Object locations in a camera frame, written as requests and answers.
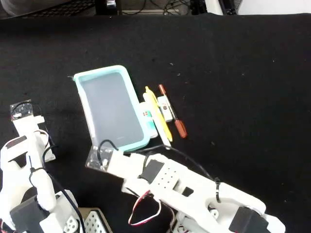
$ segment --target black cloth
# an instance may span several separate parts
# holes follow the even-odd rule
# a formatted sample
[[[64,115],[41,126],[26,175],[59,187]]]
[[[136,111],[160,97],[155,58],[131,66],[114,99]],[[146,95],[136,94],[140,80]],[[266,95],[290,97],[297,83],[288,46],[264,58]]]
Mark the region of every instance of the black cloth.
[[[309,15],[0,21],[0,143],[17,136],[9,104],[32,99],[59,145],[57,159],[47,167],[79,205],[100,207],[116,233],[165,232],[167,209],[142,227],[129,227],[135,197],[121,193],[121,179],[85,168],[91,141],[68,76],[120,64],[128,69],[139,100],[146,85],[158,95],[159,83],[167,88],[189,133],[181,139],[170,124],[174,147],[212,176],[265,202],[267,213],[277,216],[287,232],[307,231],[310,28]],[[152,201],[143,205],[136,220],[157,208]]]

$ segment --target small white box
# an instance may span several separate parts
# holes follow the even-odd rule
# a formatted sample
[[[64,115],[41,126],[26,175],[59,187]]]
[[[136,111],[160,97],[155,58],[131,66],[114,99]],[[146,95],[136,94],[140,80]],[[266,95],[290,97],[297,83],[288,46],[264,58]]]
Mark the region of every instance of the small white box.
[[[169,105],[167,104],[168,100],[166,96],[160,96],[157,98],[157,101],[159,102],[159,107],[161,110],[161,113],[165,119],[166,122],[170,122],[173,120],[172,113],[170,111]]]

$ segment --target pen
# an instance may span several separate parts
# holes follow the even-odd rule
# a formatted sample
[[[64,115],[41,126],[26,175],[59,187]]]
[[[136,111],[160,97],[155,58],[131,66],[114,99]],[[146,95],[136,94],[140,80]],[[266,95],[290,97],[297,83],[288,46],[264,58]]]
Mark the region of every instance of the pen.
[[[157,113],[156,113],[157,110],[152,107],[152,100],[151,100],[150,95],[147,93],[144,93],[142,96],[144,97],[144,100],[148,105],[148,109],[151,112],[152,119],[155,122],[156,129],[157,129],[157,131],[158,131],[158,133],[162,139],[163,144],[166,146],[171,146],[170,141],[168,140],[168,138],[165,134],[165,131],[161,125],[160,119],[156,117],[157,116]]]
[[[146,86],[146,93],[149,95],[149,103],[151,104],[151,107],[154,110],[154,113],[151,112],[151,115],[152,116],[155,115],[155,118],[158,118],[158,121],[159,121],[161,127],[164,129],[166,137],[168,138],[168,140],[170,142],[172,142],[173,141],[172,134],[171,134],[169,127],[167,126],[164,118],[163,118],[163,115],[160,112],[159,104],[157,102],[156,96],[147,86]]]
[[[185,138],[187,137],[187,131],[186,131],[186,127],[184,125],[184,123],[178,119],[177,115],[176,115],[176,112],[174,111],[173,107],[171,106],[171,103],[169,101],[169,98],[167,97],[166,95],[166,90],[164,89],[164,86],[162,84],[159,85],[159,88],[160,88],[160,91],[162,93],[162,95],[164,95],[166,97],[166,100],[167,100],[167,105],[172,113],[172,116],[175,120],[175,126],[179,132],[179,135],[182,137],[182,138]]]

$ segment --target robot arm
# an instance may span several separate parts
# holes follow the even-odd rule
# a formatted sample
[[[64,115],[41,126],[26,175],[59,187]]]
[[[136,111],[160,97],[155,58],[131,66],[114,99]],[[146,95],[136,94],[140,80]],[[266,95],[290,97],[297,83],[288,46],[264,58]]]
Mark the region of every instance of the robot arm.
[[[259,199],[207,179],[162,154],[125,156],[122,151],[106,148],[101,150],[100,159],[102,165],[94,147],[86,167],[124,179],[123,192],[141,196],[150,190],[156,200],[176,209],[174,232],[179,232],[179,225],[194,233],[232,233],[252,227],[262,229],[258,233],[285,232],[276,217],[265,214],[266,206]]]
[[[0,218],[9,229],[19,232],[62,233],[68,219],[73,217],[71,221],[75,221],[78,216],[63,193],[54,192],[51,178],[42,169],[42,155],[49,147],[48,134],[38,127],[44,118],[33,115],[29,101],[13,104],[11,109],[11,117],[20,137],[7,142],[0,152],[3,171]],[[20,159],[25,164],[16,162]],[[45,161],[53,159],[55,156],[49,150]],[[22,202],[31,187],[36,188],[37,195]],[[77,206],[72,193],[68,190],[66,193]]]

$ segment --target orange pen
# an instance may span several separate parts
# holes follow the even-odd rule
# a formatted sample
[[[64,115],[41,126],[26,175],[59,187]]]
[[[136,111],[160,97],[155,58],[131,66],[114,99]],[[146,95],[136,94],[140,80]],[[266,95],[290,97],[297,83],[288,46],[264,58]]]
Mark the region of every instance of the orange pen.
[[[159,85],[159,88],[160,88],[160,91],[162,93],[162,95],[164,95],[166,97],[166,100],[167,100],[167,105],[172,113],[172,116],[175,120],[175,126],[179,132],[179,135],[182,137],[182,138],[185,138],[187,137],[187,131],[186,131],[186,127],[184,125],[184,123],[178,119],[177,115],[176,115],[176,112],[174,111],[173,107],[171,106],[171,103],[169,101],[169,98],[167,97],[166,95],[166,90],[164,89],[164,86],[162,84]]]

